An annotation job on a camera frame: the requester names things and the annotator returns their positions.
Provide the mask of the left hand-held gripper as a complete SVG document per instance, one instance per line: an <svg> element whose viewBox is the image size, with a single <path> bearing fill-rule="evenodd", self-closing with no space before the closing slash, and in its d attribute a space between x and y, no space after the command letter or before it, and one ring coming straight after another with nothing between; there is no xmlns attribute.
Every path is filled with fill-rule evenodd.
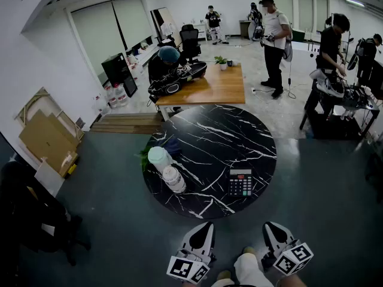
<svg viewBox="0 0 383 287"><path fill-rule="evenodd" d="M212 222L196 226L184 236L176 255L171 256L166 274L197 285L204 280L216 260L212 252L214 243L215 228Z"/></svg>

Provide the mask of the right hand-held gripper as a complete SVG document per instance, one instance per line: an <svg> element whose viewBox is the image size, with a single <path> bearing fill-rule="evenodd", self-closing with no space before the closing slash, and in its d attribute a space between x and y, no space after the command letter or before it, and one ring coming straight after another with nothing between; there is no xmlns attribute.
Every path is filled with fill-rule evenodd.
<svg viewBox="0 0 383 287"><path fill-rule="evenodd" d="M262 226L263 238L269 252L262 258L265 270L274 268L285 276L297 273L314 257L306 243L294 240L291 231L275 222Z"/></svg>

